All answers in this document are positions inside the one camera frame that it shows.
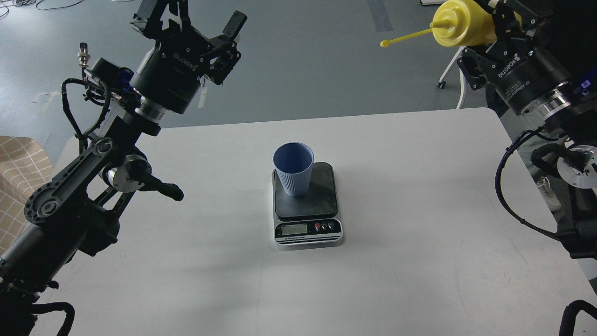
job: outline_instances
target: ribbed paper cup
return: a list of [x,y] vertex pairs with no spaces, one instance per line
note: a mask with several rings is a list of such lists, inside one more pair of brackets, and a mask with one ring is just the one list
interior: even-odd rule
[[300,142],[286,143],[273,154],[273,165],[288,195],[300,197],[307,193],[314,158],[311,148]]

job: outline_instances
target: kitchen scale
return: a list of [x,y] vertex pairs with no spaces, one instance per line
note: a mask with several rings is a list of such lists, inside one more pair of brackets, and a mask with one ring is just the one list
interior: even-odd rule
[[326,162],[313,163],[307,193],[289,196],[273,171],[274,241],[280,246],[333,243],[342,238],[334,171]]

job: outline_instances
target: scale display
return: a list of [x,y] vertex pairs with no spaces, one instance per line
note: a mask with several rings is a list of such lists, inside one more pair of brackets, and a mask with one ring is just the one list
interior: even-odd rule
[[279,245],[336,242],[342,238],[342,225],[335,218],[301,222],[283,222],[274,229]]

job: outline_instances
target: cable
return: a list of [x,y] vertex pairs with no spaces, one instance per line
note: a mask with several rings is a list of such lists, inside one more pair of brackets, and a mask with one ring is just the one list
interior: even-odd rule
[[67,336],[75,321],[75,308],[68,302],[54,302],[46,304],[32,304],[28,309],[32,314],[46,314],[52,311],[63,311],[66,313],[62,327],[57,336]]
[[527,222],[526,219],[517,215],[516,212],[514,212],[514,210],[512,210],[512,208],[510,208],[510,206],[506,202],[506,199],[504,198],[504,194],[501,190],[501,173],[502,173],[504,167],[506,166],[506,162],[507,162],[508,158],[510,157],[510,155],[512,155],[528,139],[531,139],[533,136],[538,135],[539,132],[541,132],[542,130],[543,130],[543,127],[539,127],[534,131],[526,130],[526,131],[522,132],[518,137],[516,137],[516,139],[512,142],[512,145],[510,147],[506,148],[506,153],[504,153],[504,156],[501,158],[500,164],[497,166],[496,193],[497,193],[497,198],[500,200],[501,205],[504,207],[504,209],[506,209],[506,211],[508,211],[509,214],[511,214],[514,218],[516,218],[517,221],[519,221],[521,224],[526,225],[527,227],[529,227],[541,234],[544,234],[545,236],[550,237],[551,239],[560,241],[560,239],[558,237],[556,237],[555,233],[544,230],[542,228],[538,228],[535,225]]
[[572,336],[574,334],[574,325],[576,324],[576,316],[583,310],[597,319],[597,308],[584,300],[576,300],[569,304],[562,315],[562,324],[560,324],[559,336]]
[[109,111],[110,107],[110,88],[104,81],[99,81],[99,84],[104,88],[104,105],[101,107],[100,116],[98,117],[97,121],[93,126],[91,126],[85,133],[83,133],[83,137],[87,138],[91,134],[91,132],[95,131],[97,128],[100,127],[101,123],[106,119],[106,115]]
[[51,7],[51,8],[40,8],[39,5],[41,5],[42,2],[44,2],[45,0],[39,0],[39,2],[35,5],[35,8],[41,10],[41,11],[49,11],[49,10],[61,10],[63,8],[69,8],[75,5],[78,5],[80,3],[82,3],[85,0],[79,0],[76,3],[72,4],[72,5],[68,5],[68,6],[62,6],[62,7]]
[[73,117],[72,112],[70,111],[70,104],[69,104],[69,99],[67,97],[66,94],[66,85],[67,84],[79,84],[79,85],[83,85],[85,87],[87,87],[88,85],[91,85],[91,83],[83,81],[83,80],[78,80],[76,78],[68,78],[67,80],[62,82],[62,111],[64,111],[64,114],[66,116],[66,118],[69,120],[70,124],[72,125],[73,129],[75,130],[75,137],[77,139],[79,139],[79,153],[82,153],[86,148],[87,148],[87,140],[83,137],[83,133],[81,133],[81,129],[79,128],[79,125],[77,125],[75,117]]
[[8,6],[6,6],[6,4],[4,3],[4,1],[2,1],[2,5],[4,6],[4,8],[6,8],[6,12],[4,12],[4,13],[2,13],[0,15],[0,19],[3,18],[3,17],[5,17],[5,16],[7,16],[8,13],[10,12],[10,9],[8,9]]

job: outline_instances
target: wire on floor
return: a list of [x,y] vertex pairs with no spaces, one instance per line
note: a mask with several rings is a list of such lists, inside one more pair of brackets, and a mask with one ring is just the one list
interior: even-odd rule
[[62,7],[40,8],[40,7],[39,7],[39,5],[41,5],[41,4],[42,4],[43,2],[45,2],[45,1],[46,1],[46,0],[39,0],[39,2],[38,2],[36,5],[35,5],[35,8],[37,8],[37,9],[39,9],[39,10],[41,10],[41,11],[49,11],[49,10],[61,10],[61,9],[63,9],[63,8],[69,8],[69,7],[72,7],[72,6],[78,5],[78,4],[82,3],[82,2],[83,2],[83,1],[85,1],[85,0],[79,0],[79,1],[77,1],[76,3],[74,3],[74,4],[67,5],[67,6],[62,6]]

